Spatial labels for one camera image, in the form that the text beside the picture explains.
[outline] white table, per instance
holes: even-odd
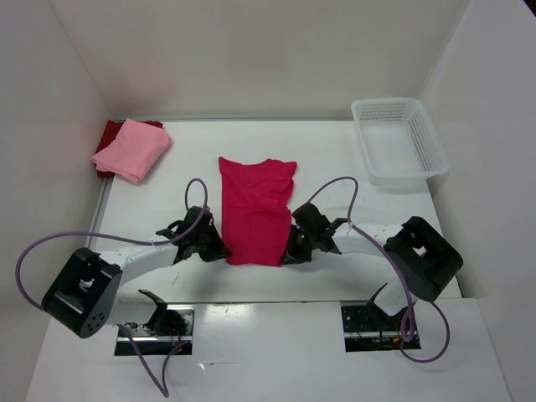
[[[477,301],[441,299],[451,347],[415,364],[400,352],[345,353],[337,302],[198,306],[193,354],[171,358],[167,384],[180,402],[508,402]],[[423,350],[440,350],[445,329],[427,303],[415,306]],[[137,357],[114,357],[117,328],[81,340],[52,320],[27,402],[165,400]],[[147,357],[158,378],[163,356]]]
[[[426,183],[393,192],[367,181],[351,121],[175,121],[165,122],[164,128],[173,146],[140,184],[114,178],[101,208],[98,231],[147,239],[183,218],[184,189],[194,177],[207,183],[209,206],[220,229],[220,156],[242,163],[258,163],[268,157],[296,161],[291,210],[328,180],[350,175],[360,182],[354,221],[394,224],[419,215],[440,230]],[[351,183],[334,184],[317,197],[315,205],[329,219],[345,217],[352,191]],[[194,186],[190,203],[201,204],[202,200],[200,187]],[[119,246],[109,240],[92,245],[96,250]],[[315,252],[312,263],[282,268],[231,266],[224,261],[206,264],[194,256],[126,284],[120,295],[143,288],[168,302],[183,303],[364,300],[393,280],[396,276],[386,260],[367,255]],[[456,280],[441,295],[460,296]]]
[[[114,179],[97,229],[144,239],[184,215],[183,190],[192,177],[209,186],[210,207],[221,216],[217,157],[244,163],[267,157],[298,162],[290,208],[302,204],[331,178],[361,181],[354,220],[394,223],[418,214],[439,229],[428,188],[389,193],[367,183],[353,124],[346,121],[166,123],[173,148],[135,186]],[[349,183],[316,201],[330,219],[344,216]],[[192,201],[200,202],[195,189]],[[118,244],[97,241],[98,250]],[[170,400],[181,402],[376,402],[509,401],[477,301],[462,299],[456,280],[438,304],[450,320],[451,347],[438,362],[419,365],[389,352],[345,353],[340,303],[368,299],[394,273],[382,259],[362,255],[314,255],[314,262],[284,268],[204,264],[196,258],[157,270],[121,291],[150,289],[169,302],[281,302],[198,304],[193,354],[176,356],[167,369]],[[423,350],[444,342],[440,318],[426,303],[415,308]],[[136,357],[114,357],[117,329],[77,338],[51,320],[27,401],[163,400]],[[163,356],[147,358],[159,377]]]

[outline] white basket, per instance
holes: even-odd
[[[371,182],[404,185],[448,171],[436,127],[418,100],[356,100],[352,114]]]

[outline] rectangular slot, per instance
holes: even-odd
[[[165,322],[161,330],[148,331],[143,323],[126,322],[124,325],[129,330],[143,355],[167,355],[181,341],[188,341],[175,354],[192,354],[193,345],[193,320],[195,306],[193,305],[169,305],[168,311],[172,314],[168,322]],[[115,356],[134,356],[136,353],[127,337],[121,332],[117,333]]]
[[[400,348],[400,322],[405,309],[396,316],[387,317],[379,325],[374,320],[372,307],[368,301],[351,301],[341,303],[343,320],[344,345],[346,352],[378,352],[398,350]],[[419,333],[415,329],[415,337],[404,344],[404,349],[420,349]]]

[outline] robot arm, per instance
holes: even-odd
[[[116,303],[117,290],[138,276],[186,260],[193,253],[205,262],[227,256],[229,250],[214,227],[212,214],[200,207],[190,208],[184,220],[159,230],[149,241],[177,237],[201,213],[203,217],[194,230],[177,242],[133,245],[100,254],[85,247],[78,249],[45,294],[41,306],[80,338],[90,337],[106,323],[147,322],[151,329],[158,330],[167,310],[162,299],[141,290],[144,302],[129,308],[129,303]]]
[[[311,261],[312,250],[345,254],[382,255],[366,237],[353,230],[346,219],[330,222],[313,204],[304,204],[292,216],[292,225],[283,264]],[[383,246],[400,268],[411,296],[434,301],[463,265],[454,248],[424,219],[412,217],[403,224],[360,224],[359,228]],[[380,288],[371,302],[380,314],[397,314],[407,307],[404,289],[399,281]]]
[[[199,253],[205,262],[229,254],[213,225],[212,214],[200,207],[188,210],[184,220],[159,230],[149,241],[171,240],[203,217],[188,235],[165,245],[127,246],[95,253],[78,249],[67,261],[42,301],[43,309],[81,338],[96,333],[105,323],[146,322],[158,331],[167,311],[165,301],[140,290],[135,303],[116,300],[119,287],[138,276],[168,267]],[[282,264],[300,264],[312,260],[312,251],[334,254],[382,253],[364,236],[352,230],[346,219],[330,222],[316,206],[307,203],[292,216],[292,225]],[[413,217],[403,224],[361,224],[402,271],[412,297],[434,301],[460,270],[460,255],[424,219]],[[399,281],[383,286],[371,298],[378,308],[379,319],[393,316],[407,307]]]

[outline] dark red cloth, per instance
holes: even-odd
[[[95,151],[95,153],[98,153],[99,151],[108,147],[111,144],[111,142],[116,139],[119,129],[123,126],[123,122],[124,121],[115,122],[115,121],[109,120],[106,123],[106,127],[104,129],[104,132],[102,133],[99,146],[97,147],[97,150]],[[155,126],[158,128],[163,127],[163,124],[160,121],[143,121],[143,123],[148,124],[149,126]],[[99,178],[113,178],[114,175],[115,173],[113,172],[101,172],[97,170],[97,177]]]
[[[281,266],[279,260],[291,231],[296,162],[266,159],[242,165],[219,158],[222,178],[222,238],[232,265]]]

